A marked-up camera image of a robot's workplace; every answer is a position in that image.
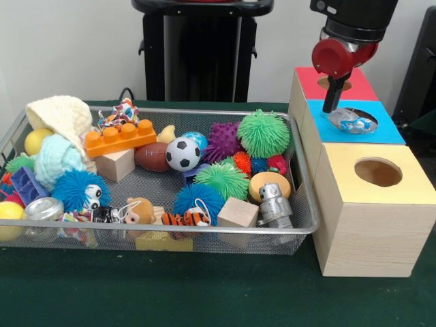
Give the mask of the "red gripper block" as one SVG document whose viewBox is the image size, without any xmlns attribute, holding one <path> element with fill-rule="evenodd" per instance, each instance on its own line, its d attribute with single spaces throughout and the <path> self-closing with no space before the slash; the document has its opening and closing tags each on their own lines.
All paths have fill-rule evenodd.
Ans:
<svg viewBox="0 0 436 327">
<path fill-rule="evenodd" d="M 312 63 L 318 73 L 328 75 L 329 87 L 324 100 L 323 112 L 336 110 L 348 74 L 370 60 L 377 52 L 378 44 L 351 44 L 336 38 L 320 40 L 312 52 Z"/>
</svg>

